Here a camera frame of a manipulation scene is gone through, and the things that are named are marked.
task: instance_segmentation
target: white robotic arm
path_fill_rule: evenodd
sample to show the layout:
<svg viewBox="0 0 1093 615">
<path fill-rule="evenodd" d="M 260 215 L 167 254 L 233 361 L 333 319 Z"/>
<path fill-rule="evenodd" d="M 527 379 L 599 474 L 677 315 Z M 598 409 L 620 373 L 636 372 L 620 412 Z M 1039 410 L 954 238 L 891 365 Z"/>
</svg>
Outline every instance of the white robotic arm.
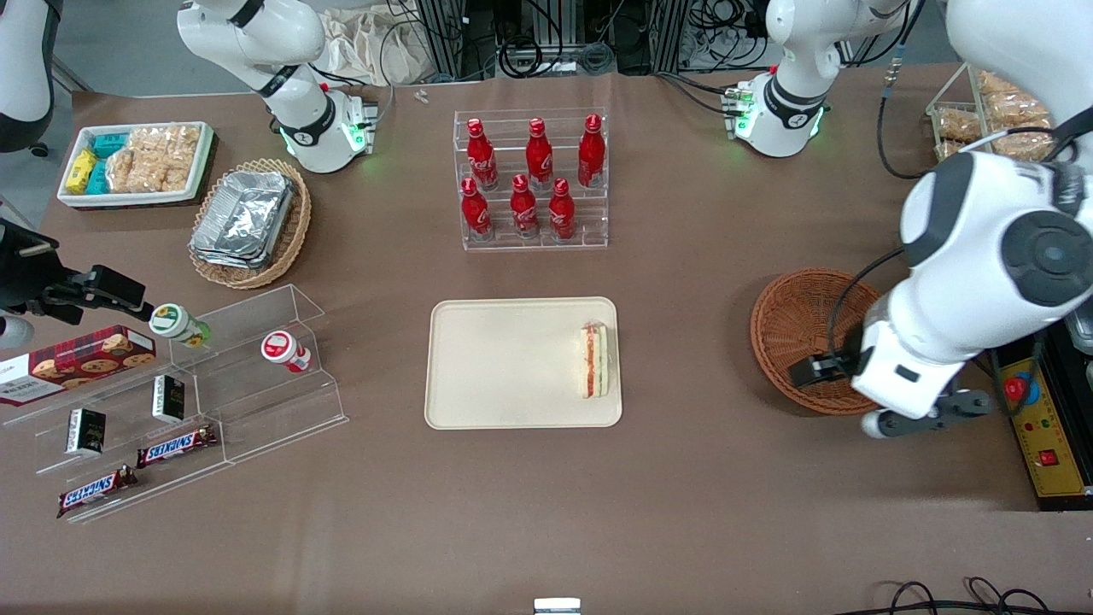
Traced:
<svg viewBox="0 0 1093 615">
<path fill-rule="evenodd" d="M 884 411 L 878 438 L 936 419 L 965 362 L 1029 336 L 1093 294 L 1093 4 L 950 0 L 949 35 L 971 63 L 1043 100 L 1072 162 L 956 154 L 912 189 L 900 223 L 910 276 L 872 306 L 851 386 Z"/>
<path fill-rule="evenodd" d="M 777 71 L 738 84 L 742 114 L 733 135 L 775 157 L 792 155 L 815 133 L 824 99 L 838 75 L 835 43 L 895 28 L 925 0 L 772 0 L 771 38 L 783 46 Z"/>
<path fill-rule="evenodd" d="M 298 0 L 202 0 L 178 10 L 178 33 L 195 55 L 231 72 L 266 99 L 289 151 L 308 170 L 330 173 L 365 151 L 361 98 L 325 92 L 307 66 L 322 54 L 318 15 Z"/>
<path fill-rule="evenodd" d="M 54 115 L 61 0 L 0 0 L 0 152 L 35 144 Z"/>
</svg>

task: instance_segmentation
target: floor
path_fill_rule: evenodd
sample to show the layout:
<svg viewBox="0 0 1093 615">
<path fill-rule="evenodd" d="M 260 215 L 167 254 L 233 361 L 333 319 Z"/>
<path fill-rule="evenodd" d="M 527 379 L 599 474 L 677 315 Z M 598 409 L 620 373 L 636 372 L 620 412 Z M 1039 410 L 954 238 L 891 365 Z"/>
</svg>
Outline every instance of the floor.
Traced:
<svg viewBox="0 0 1093 615">
<path fill-rule="evenodd" d="M 353 7 L 363 0 L 306 0 L 316 10 Z M 907 45 L 904 63 L 956 60 L 933 0 L 924 9 Z M 124 96 L 162 96 L 244 92 L 233 75 L 189 52 L 178 37 L 178 0 L 81 0 L 68 2 L 57 34 L 55 55 L 92 90 Z M 762 57 L 774 63 L 778 50 Z M 57 187 L 61 156 L 72 133 L 70 96 L 58 88 L 52 123 L 44 141 L 46 158 L 28 152 L 0 155 L 0 200 L 16 208 L 32 224 L 45 214 Z"/>
</svg>

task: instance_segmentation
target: white bag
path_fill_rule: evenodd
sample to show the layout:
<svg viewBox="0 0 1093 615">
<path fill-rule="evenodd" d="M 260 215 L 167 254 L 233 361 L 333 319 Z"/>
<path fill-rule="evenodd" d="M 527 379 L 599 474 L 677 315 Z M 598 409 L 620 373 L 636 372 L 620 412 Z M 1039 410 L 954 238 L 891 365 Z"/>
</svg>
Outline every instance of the white bag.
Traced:
<svg viewBox="0 0 1093 615">
<path fill-rule="evenodd" d="M 395 13 L 388 7 L 395 7 Z M 327 34 L 326 61 L 316 62 L 320 69 L 340 76 L 367 78 L 376 85 L 413 83 L 432 74 L 433 60 L 425 43 L 425 28 L 421 22 L 397 26 L 416 16 L 414 0 L 392 3 L 377 2 L 355 9 L 327 9 L 319 19 Z M 379 69 L 379 47 L 384 36 L 384 69 Z"/>
</svg>

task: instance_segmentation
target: brown tabletop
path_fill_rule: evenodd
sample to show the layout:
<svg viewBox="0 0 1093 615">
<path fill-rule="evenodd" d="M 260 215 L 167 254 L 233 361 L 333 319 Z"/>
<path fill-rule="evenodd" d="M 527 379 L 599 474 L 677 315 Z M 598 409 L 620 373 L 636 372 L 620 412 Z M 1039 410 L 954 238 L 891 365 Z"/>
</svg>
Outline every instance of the brown tabletop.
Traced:
<svg viewBox="0 0 1093 615">
<path fill-rule="evenodd" d="M 919 117 L 954 68 L 904 69 L 886 118 L 898 167 L 930 162 Z M 715 114 L 651 78 L 431 86 L 427 106 L 400 90 L 374 155 L 306 174 L 315 214 L 281 280 L 328 314 L 319 350 L 350 423 L 86 525 L 54 519 L 63 483 L 35 477 L 25 434 L 0 433 L 4 611 L 527 613 L 533 598 L 575 595 L 590 614 L 815 615 L 885 603 L 892 580 L 966 599 L 968 575 L 1090 610 L 1093 516 L 1032 512 L 1001 416 L 878 442 L 856 419 L 801 416 L 752 358 L 764 284 L 857 270 L 895 241 L 910 182 L 877 156 L 881 87 L 880 70 L 844 71 L 820 134 L 787 159 L 727 141 Z M 466 253 L 453 114 L 591 105 L 610 109 L 610 247 Z M 75 108 L 78 127 L 208 121 L 213 176 L 287 157 L 255 95 L 80 94 Z M 43 230 L 68 265 L 109 263 L 151 300 L 202 314 L 255 291 L 193 271 L 193 213 L 51 202 Z M 872 281 L 905 272 L 886 264 Z M 618 305 L 616 426 L 425 425 L 437 301 L 567 295 Z M 91 312 L 80 331 L 116 322 Z M 40 345 L 75 332 L 36 324 Z"/>
</svg>

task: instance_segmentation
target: wicker basket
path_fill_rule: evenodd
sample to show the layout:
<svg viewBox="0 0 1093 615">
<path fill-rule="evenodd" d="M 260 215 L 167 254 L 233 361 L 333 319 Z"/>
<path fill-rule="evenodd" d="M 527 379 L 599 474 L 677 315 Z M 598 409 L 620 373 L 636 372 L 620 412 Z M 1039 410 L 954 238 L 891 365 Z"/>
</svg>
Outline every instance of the wicker basket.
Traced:
<svg viewBox="0 0 1093 615">
<path fill-rule="evenodd" d="M 301 177 L 299 172 L 280 159 L 261 158 L 244 162 L 228 173 L 234 173 L 235 170 L 278 172 L 286 177 L 291 177 L 296 188 L 292 194 L 292 201 L 289 203 L 291 209 L 285 216 L 284 225 L 281 227 L 281 236 L 278 238 L 277 247 L 273 249 L 273 258 L 266 267 L 261 269 L 243 269 L 239 267 L 213 264 L 199 259 L 192 251 L 190 252 L 190 260 L 193 261 L 193 267 L 197 268 L 198 273 L 202 277 L 230 287 L 248 289 L 272 282 L 283 275 L 289 270 L 289 267 L 292 265 L 293 260 L 296 259 L 296 255 L 299 253 L 299 249 L 304 246 L 307 225 L 312 221 L 312 197 L 307 192 L 307 186 L 304 185 L 304 178 Z M 201 201 L 201 209 L 198 211 L 197 220 L 193 222 L 195 229 L 201 223 L 201 218 L 204 217 L 205 211 L 209 210 L 209 202 L 212 200 L 212 196 L 220 188 L 221 182 L 228 173 L 216 179 L 216 182 L 205 194 L 204 200 Z"/>
<path fill-rule="evenodd" d="M 751 319 L 752 350 L 766 378 L 798 404 L 825 415 L 860 415 L 877 404 L 850 389 L 847 380 L 797 389 L 789 380 L 790 366 L 827 352 L 827 318 L 839 293 L 853 275 L 812 268 L 786 273 L 760 293 Z M 880 294 L 865 283 L 847 293 L 835 322 L 835 347 L 865 318 Z"/>
</svg>

